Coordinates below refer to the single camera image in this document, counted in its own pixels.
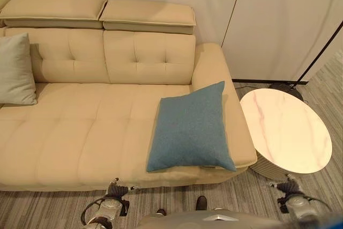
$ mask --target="floor lamp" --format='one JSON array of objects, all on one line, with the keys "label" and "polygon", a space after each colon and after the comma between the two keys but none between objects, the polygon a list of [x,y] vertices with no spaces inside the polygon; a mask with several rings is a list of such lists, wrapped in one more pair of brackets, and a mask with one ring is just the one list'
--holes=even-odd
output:
[{"label": "floor lamp", "polygon": [[269,88],[273,88],[275,90],[279,91],[284,91],[288,94],[291,94],[301,101],[304,101],[303,97],[301,96],[300,92],[295,88],[296,85],[301,81],[301,79],[306,75],[306,73],[311,69],[311,67],[315,64],[315,62],[320,58],[322,53],[326,50],[326,48],[330,45],[331,41],[336,37],[336,35],[339,33],[341,28],[343,27],[343,21],[340,23],[338,28],[335,30],[331,38],[328,40],[328,42],[325,44],[325,46],[321,49],[319,54],[316,56],[316,58],[312,61],[310,66],[306,69],[306,71],[300,76],[300,78],[296,81],[296,83],[292,84],[287,84],[287,83],[274,83],[269,86]]}]

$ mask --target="black shoe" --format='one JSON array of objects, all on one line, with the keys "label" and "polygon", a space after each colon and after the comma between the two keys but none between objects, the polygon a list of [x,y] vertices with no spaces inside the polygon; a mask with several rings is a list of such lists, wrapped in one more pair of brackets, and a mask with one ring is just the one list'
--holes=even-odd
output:
[{"label": "black shoe", "polygon": [[207,210],[207,199],[205,196],[198,197],[195,210]]},{"label": "black shoe", "polygon": [[164,209],[159,209],[156,213],[162,214],[164,216],[167,215],[166,211]]}]

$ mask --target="marble tabletop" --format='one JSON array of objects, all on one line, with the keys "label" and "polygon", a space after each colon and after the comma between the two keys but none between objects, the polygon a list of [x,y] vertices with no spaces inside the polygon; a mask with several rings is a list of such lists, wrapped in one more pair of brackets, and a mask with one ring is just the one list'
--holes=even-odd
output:
[{"label": "marble tabletop", "polygon": [[255,149],[270,162],[291,172],[313,173],[330,161],[329,132],[301,100],[261,88],[246,94],[241,105]]}]

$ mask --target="gray pillow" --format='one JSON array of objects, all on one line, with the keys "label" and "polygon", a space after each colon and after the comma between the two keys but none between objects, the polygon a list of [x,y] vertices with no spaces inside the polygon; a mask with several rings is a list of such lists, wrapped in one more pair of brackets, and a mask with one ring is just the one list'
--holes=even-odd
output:
[{"label": "gray pillow", "polygon": [[37,104],[28,34],[0,38],[0,103]]},{"label": "gray pillow", "polygon": [[219,166],[236,171],[222,114],[224,82],[161,99],[147,172],[174,166]]}]

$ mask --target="gray carpet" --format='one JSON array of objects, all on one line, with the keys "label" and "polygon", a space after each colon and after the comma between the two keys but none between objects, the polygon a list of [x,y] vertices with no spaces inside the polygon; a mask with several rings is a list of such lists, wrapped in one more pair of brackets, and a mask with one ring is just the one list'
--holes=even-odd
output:
[{"label": "gray carpet", "polygon": [[[306,86],[297,88],[308,105],[322,118],[332,139],[329,164],[321,171],[299,178],[303,190],[327,202],[343,213],[343,53],[339,52]],[[265,84],[241,84],[236,87],[267,87]],[[241,98],[252,88],[237,90]],[[175,188],[144,189],[126,196],[131,202],[127,217],[120,218],[120,228],[134,228],[142,216],[164,208],[168,213],[191,211],[198,196],[205,195],[209,208],[225,208],[288,221],[278,209],[281,193],[267,186],[268,179],[252,170],[220,184]],[[87,203],[101,197],[103,191],[89,192],[8,192],[0,191],[0,228],[80,228],[79,216]],[[325,207],[315,204],[321,212]]]}]

